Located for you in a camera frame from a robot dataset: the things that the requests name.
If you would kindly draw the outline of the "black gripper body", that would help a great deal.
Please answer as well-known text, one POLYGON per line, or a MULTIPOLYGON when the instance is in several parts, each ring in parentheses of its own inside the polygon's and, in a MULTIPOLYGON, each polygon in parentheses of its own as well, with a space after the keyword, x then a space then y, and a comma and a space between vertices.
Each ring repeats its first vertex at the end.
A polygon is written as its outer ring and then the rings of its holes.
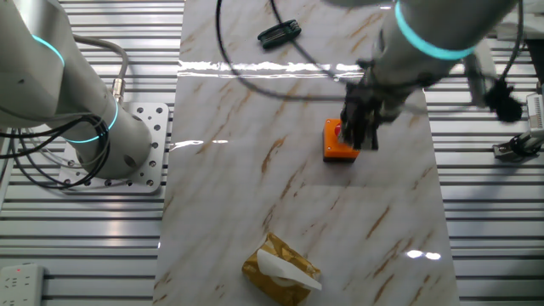
POLYGON ((367 71, 358 82, 348 82, 343 122, 349 126, 380 126, 394 122, 403 111, 424 113, 424 93, 417 84, 378 84, 367 71))

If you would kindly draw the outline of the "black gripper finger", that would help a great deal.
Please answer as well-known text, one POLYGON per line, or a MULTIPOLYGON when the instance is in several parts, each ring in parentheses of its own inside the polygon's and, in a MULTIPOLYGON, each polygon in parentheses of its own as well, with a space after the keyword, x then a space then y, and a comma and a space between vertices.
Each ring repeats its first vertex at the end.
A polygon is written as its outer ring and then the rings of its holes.
POLYGON ((377 130, 379 128, 378 115, 372 111, 365 115, 363 121, 363 141, 362 150, 378 150, 377 130))
POLYGON ((340 113, 340 119, 339 140, 350 147, 361 147, 362 138, 357 122, 357 107, 345 105, 340 113))

